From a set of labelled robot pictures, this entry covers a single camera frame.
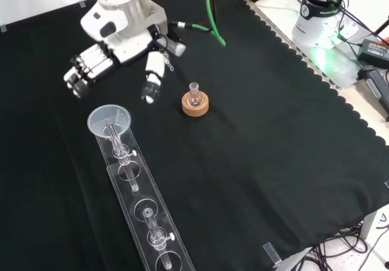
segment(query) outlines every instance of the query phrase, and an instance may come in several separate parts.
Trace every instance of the green cable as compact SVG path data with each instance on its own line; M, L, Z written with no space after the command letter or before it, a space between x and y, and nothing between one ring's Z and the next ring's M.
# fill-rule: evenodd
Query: green cable
M220 36L220 34L218 32L218 28L216 27L216 24L215 24L215 20L213 19L210 0L205 0L205 3L207 4L208 18L209 18L209 21L210 21L210 24L211 24L211 27L212 27L211 34L213 36L215 36L216 39L220 42L220 44L224 47L225 46L225 41L224 41L223 37Z
M192 24L192 28L197 29L197 30L201 30L201 31L208 31L208 30L209 30L208 28L206 28L206 27L204 27L204 26L201 26L201 25L199 25L199 24ZM212 30L210 33L211 33L213 36L216 37L216 33L215 33L214 30Z

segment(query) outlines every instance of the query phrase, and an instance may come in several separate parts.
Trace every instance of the table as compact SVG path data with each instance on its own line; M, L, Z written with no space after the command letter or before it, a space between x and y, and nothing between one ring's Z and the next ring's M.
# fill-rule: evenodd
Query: table
M171 19L205 16L198 0L155 1ZM153 107L139 98L145 60L97 86L88 102L71 96L61 79L64 59L92 44L79 5L7 26L1 235L11 242L2 245L8 269L141 269L86 126L107 103L133 116L132 131L197 270L271 270L264 243L287 258L389 203L383 140L241 0L218 2L227 47L184 32L191 49L174 61ZM180 109L191 81L210 96L199 120ZM21 145L33 148L22 159ZM333 218L324 214L329 208Z

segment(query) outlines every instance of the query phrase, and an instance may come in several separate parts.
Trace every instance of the test tube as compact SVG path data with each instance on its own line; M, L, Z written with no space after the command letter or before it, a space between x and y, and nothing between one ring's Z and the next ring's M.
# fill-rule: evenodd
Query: test tube
M129 184L131 185L131 189L133 189L133 192L137 192L139 191L139 186L136 182L133 169L130 165L128 150L123 146L122 141L120 140L120 136L117 133L115 124L113 122L109 122L106 124L106 126L109 135L111 136L112 146L114 148L116 158L119 160L119 163L124 167L124 172L126 174Z
M166 238L164 234L159 230L156 218L153 213L153 209L145 208L143 211L147 227L150 230L151 240L154 244L154 248L159 252L160 259L166 270L172 268L172 264L169 258L169 254L166 252Z

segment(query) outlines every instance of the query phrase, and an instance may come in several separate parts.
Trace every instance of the glass tube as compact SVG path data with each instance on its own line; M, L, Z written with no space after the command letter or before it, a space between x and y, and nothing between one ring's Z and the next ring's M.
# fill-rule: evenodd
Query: glass tube
M147 227L150 230L151 242L153 247L158 250L160 259L166 270L172 268L172 264L169 258L169 254L166 252L166 238L164 234L159 230L158 223L151 208L145 208L143 211Z

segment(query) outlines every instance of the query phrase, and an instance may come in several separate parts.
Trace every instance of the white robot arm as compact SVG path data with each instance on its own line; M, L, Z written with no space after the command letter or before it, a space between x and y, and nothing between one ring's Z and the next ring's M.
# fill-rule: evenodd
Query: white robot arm
M302 0L300 15L292 30L294 39L311 47L333 48L337 41L339 22L350 37L358 27L348 17L342 17L338 5L342 0Z
M68 88L79 98L112 71L148 54L142 98L153 103L165 64L173 69L167 51L179 57L186 49L180 39L168 34L165 10L150 0L97 0L81 26L97 44L75 55L72 69L64 76Z

